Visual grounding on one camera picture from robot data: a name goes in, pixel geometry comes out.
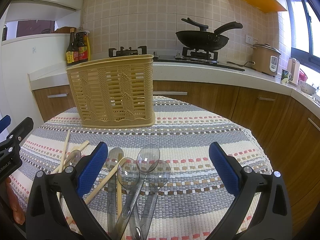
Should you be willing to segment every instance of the black wok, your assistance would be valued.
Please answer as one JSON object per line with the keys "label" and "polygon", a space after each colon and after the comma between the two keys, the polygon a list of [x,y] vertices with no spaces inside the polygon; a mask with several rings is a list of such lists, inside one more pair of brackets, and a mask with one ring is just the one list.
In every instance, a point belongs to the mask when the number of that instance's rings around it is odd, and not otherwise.
{"label": "black wok", "polygon": [[180,31],[176,35],[183,45],[190,49],[203,49],[204,51],[213,52],[222,49],[228,43],[229,38],[221,33],[231,29],[242,29],[243,25],[237,22],[230,22],[220,26],[213,33],[207,32],[208,25],[197,23],[190,18],[181,19],[191,25],[199,27],[199,31]]}

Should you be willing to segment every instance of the blue gripper pad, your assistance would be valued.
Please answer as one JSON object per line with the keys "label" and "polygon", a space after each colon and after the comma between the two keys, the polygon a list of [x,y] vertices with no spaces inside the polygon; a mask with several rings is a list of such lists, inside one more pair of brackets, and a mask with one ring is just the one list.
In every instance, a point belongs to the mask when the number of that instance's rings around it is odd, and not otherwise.
{"label": "blue gripper pad", "polygon": [[78,177],[77,193],[79,197],[90,192],[102,166],[108,157],[108,147],[100,142],[90,155],[91,159]]}
{"label": "blue gripper pad", "polygon": [[240,193],[240,173],[232,166],[234,163],[230,163],[228,158],[233,158],[227,156],[223,149],[217,142],[213,142],[209,147],[209,157],[212,161],[213,166],[217,170],[226,190],[237,197]]}
{"label": "blue gripper pad", "polygon": [[11,123],[10,116],[6,115],[4,118],[0,120],[0,133],[4,131]]}

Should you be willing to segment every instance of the power cord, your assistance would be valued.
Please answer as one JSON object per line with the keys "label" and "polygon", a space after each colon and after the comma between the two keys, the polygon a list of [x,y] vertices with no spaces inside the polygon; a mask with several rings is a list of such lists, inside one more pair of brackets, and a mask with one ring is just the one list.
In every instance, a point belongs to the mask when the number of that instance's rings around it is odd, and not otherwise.
{"label": "power cord", "polygon": [[234,65],[237,65],[239,67],[245,67],[245,65],[247,65],[248,63],[252,64],[252,65],[255,65],[256,63],[254,61],[247,61],[246,63],[244,63],[243,65],[240,65],[240,64],[237,64],[237,63],[234,63],[234,62],[231,62],[231,61],[227,61],[227,63],[229,64],[234,64]]}

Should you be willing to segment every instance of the wicker basket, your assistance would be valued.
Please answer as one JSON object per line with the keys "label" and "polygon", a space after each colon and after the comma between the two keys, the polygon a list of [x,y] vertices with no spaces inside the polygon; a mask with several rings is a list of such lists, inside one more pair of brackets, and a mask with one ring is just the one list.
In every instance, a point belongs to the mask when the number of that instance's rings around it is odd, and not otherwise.
{"label": "wicker basket", "polygon": [[113,57],[68,68],[82,124],[97,128],[153,125],[152,58],[153,55]]}

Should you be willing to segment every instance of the mug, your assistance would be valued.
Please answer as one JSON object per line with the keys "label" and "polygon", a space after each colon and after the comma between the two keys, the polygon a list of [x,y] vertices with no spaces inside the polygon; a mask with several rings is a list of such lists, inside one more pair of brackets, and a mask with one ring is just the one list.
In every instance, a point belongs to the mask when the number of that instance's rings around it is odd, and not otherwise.
{"label": "mug", "polygon": [[291,72],[283,69],[282,74],[281,74],[281,83],[283,85],[286,85],[288,83],[289,79],[291,78],[291,76],[292,76]]}

